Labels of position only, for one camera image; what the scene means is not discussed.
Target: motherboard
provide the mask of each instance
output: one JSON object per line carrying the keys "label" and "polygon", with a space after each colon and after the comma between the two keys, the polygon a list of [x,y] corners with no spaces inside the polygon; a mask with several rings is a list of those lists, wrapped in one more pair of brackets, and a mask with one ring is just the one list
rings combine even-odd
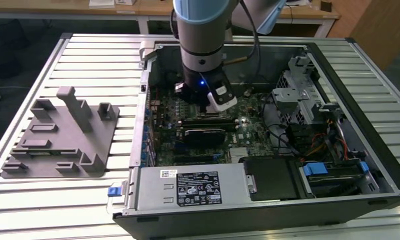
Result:
{"label": "motherboard", "polygon": [[223,112],[201,109],[171,91],[153,96],[157,166],[226,164],[242,157],[274,155],[261,117],[265,93],[241,97]]}

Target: blue plastic tab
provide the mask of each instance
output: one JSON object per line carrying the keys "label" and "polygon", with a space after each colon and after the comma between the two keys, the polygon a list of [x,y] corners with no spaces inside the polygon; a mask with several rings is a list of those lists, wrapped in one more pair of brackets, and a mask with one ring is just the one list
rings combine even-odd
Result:
{"label": "blue plastic tab", "polygon": [[310,176],[313,174],[313,171],[311,171],[310,167],[309,166],[303,166],[302,168],[305,169],[306,176]]}
{"label": "blue plastic tab", "polygon": [[109,188],[109,197],[121,197],[122,196],[122,187],[111,186]]}
{"label": "blue plastic tab", "polygon": [[270,34],[274,30],[274,27],[277,25],[277,22],[278,22],[278,18],[279,18],[279,15],[281,15],[281,12],[285,8],[287,4],[287,0],[279,0],[279,2],[275,4],[266,20],[263,21],[263,23],[261,24],[261,26],[258,27],[257,31],[261,33],[261,34]]}
{"label": "blue plastic tab", "polygon": [[307,163],[307,165],[303,167],[303,170],[306,176],[329,173],[327,166],[322,162]]}
{"label": "blue plastic tab", "polygon": [[362,170],[365,173],[367,173],[370,171],[370,166],[366,161],[361,162],[361,167],[362,167]]}

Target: blue drive latch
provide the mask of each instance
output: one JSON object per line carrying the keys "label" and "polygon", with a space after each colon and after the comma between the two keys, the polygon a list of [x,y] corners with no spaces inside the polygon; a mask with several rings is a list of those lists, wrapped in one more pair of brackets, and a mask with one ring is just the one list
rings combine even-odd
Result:
{"label": "blue drive latch", "polygon": [[122,196],[122,186],[111,186],[109,188],[109,197],[121,197]]}
{"label": "blue drive latch", "polygon": [[323,162],[307,163],[307,165],[302,168],[305,170],[306,176],[329,173],[327,166]]}
{"label": "blue drive latch", "polygon": [[361,167],[362,167],[363,173],[367,173],[370,171],[370,166],[366,161],[361,162]]}

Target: slotted metal worktable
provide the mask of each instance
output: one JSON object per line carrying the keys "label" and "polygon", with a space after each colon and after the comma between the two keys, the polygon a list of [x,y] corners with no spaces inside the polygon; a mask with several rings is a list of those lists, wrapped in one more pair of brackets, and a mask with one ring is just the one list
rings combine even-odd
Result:
{"label": "slotted metal worktable", "polygon": [[[59,86],[75,86],[76,96],[89,104],[121,106],[118,129],[107,163],[99,178],[4,179],[0,177],[0,240],[10,239],[133,239],[113,220],[111,207],[123,208],[125,199],[109,202],[109,187],[129,177],[138,94],[142,41],[174,40],[163,35],[74,34],[60,39],[40,76],[0,141],[0,168],[10,156],[32,113],[36,98],[55,105]],[[234,37],[251,41],[250,37]],[[277,38],[263,42],[315,42],[342,81],[366,112],[400,162],[400,92],[378,70],[355,43],[345,39]],[[330,99],[333,94],[325,87]],[[400,207],[375,211],[346,224],[273,231],[199,236],[190,239],[400,239]]]}

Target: green circuit board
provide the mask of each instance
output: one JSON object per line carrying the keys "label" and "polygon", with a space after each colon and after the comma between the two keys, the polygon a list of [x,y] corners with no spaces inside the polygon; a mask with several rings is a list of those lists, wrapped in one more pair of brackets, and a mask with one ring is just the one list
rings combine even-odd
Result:
{"label": "green circuit board", "polygon": [[[219,113],[201,112],[195,104],[187,104],[171,93],[153,102],[155,119],[157,166],[179,165],[178,157],[214,156],[218,164],[231,163],[231,148],[247,148],[250,156],[270,156],[274,146],[267,135],[263,119],[259,116],[262,93],[241,97],[238,105]],[[225,143],[218,148],[190,148],[183,154],[177,151],[185,145],[179,140],[181,120],[234,119],[237,131],[226,133]]]}

